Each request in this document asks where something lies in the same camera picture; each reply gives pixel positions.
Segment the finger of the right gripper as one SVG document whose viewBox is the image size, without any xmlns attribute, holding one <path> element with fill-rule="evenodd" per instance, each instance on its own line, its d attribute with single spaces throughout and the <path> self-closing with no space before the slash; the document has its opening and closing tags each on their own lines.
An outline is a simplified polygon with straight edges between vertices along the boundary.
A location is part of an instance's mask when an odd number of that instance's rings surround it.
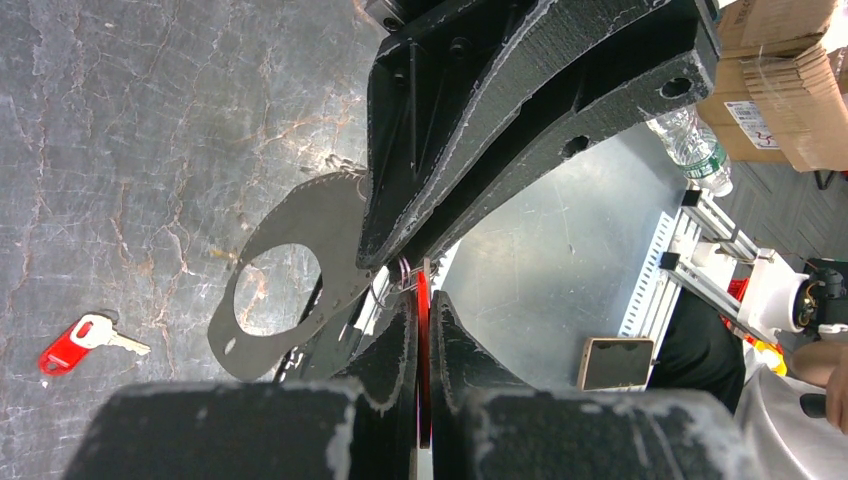
<svg viewBox="0 0 848 480">
<path fill-rule="evenodd" d="M 696 50 L 692 1 L 422 1 L 414 9 L 413 19 L 393 22 L 368 79 L 363 268 L 407 259 L 401 250 L 435 205 L 573 62 Z"/>
<path fill-rule="evenodd" d="M 706 98 L 718 56 L 616 53 L 585 55 L 520 109 L 509 128 L 439 201 L 404 245 L 414 263 L 444 253 L 483 218 L 577 154 L 637 124 Z"/>
</svg>

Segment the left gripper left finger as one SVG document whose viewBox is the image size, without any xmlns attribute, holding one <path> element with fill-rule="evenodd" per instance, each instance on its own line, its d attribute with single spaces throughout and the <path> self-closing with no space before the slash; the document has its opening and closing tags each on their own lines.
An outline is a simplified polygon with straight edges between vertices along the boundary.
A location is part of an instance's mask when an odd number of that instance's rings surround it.
<svg viewBox="0 0 848 480">
<path fill-rule="evenodd" d="M 147 383 L 116 391 L 68 479 L 411 479 L 418 302 L 325 380 Z"/>
</svg>

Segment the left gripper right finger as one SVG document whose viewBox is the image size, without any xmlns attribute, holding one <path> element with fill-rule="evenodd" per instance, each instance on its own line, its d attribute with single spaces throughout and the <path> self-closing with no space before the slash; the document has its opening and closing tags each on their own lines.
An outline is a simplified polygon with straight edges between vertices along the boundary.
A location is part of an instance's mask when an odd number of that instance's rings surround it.
<svg viewBox="0 0 848 480">
<path fill-rule="evenodd" d="M 729 412 L 692 390 L 544 391 L 430 309 L 431 451 L 438 479 L 758 479 Z"/>
</svg>

